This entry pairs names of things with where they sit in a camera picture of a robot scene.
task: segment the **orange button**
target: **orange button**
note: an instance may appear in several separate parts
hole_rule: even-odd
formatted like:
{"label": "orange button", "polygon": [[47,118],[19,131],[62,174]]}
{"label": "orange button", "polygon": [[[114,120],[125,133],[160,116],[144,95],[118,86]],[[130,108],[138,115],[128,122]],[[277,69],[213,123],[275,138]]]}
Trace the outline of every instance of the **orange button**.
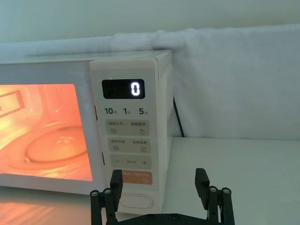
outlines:
{"label": "orange button", "polygon": [[123,182],[131,184],[152,184],[152,173],[142,171],[123,170]]}

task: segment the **digital display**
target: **digital display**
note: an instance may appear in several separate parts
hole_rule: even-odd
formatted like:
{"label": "digital display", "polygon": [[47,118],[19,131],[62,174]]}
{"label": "digital display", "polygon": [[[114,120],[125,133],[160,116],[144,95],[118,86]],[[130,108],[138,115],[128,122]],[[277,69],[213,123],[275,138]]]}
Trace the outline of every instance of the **digital display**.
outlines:
{"label": "digital display", "polygon": [[142,79],[103,80],[103,96],[107,99],[141,99],[145,97],[145,84]]}

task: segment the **black robotic claw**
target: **black robotic claw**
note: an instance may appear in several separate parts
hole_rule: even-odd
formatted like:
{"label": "black robotic claw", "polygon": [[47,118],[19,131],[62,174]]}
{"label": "black robotic claw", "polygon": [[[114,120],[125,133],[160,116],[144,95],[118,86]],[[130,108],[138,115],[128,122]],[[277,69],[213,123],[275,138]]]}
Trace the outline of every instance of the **black robotic claw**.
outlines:
{"label": "black robotic claw", "polygon": [[106,209],[106,225],[234,225],[231,190],[226,187],[218,190],[210,186],[210,180],[202,168],[196,169],[195,186],[203,207],[207,210],[206,219],[181,214],[151,214],[118,222],[115,212],[118,210],[123,180],[122,171],[115,170],[112,173],[110,188],[103,192],[94,190],[90,193],[92,225],[102,225],[102,208]]}

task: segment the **control button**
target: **control button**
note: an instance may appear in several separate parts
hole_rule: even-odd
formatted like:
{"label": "control button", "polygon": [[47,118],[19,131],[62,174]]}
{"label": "control button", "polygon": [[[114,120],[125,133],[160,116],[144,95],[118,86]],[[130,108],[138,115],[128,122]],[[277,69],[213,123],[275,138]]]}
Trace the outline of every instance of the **control button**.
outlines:
{"label": "control button", "polygon": [[124,183],[147,185],[151,185],[153,183],[151,172],[122,170],[122,175]]}
{"label": "control button", "polygon": [[150,153],[149,139],[110,137],[108,146],[113,152]]}
{"label": "control button", "polygon": [[109,135],[149,135],[147,120],[106,120],[105,125]]}
{"label": "control button", "polygon": [[148,210],[153,207],[153,200],[147,195],[122,193],[120,205],[127,208]]}
{"label": "control button", "polygon": [[128,169],[151,169],[150,156],[132,156],[111,154],[111,163],[113,167],[128,168]]}

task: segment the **microwave window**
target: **microwave window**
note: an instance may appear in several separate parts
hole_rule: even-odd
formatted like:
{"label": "microwave window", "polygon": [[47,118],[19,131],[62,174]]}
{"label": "microwave window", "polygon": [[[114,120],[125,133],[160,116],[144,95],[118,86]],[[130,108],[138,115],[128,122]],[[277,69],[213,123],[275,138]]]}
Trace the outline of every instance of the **microwave window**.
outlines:
{"label": "microwave window", "polygon": [[92,180],[73,84],[0,85],[0,173]]}

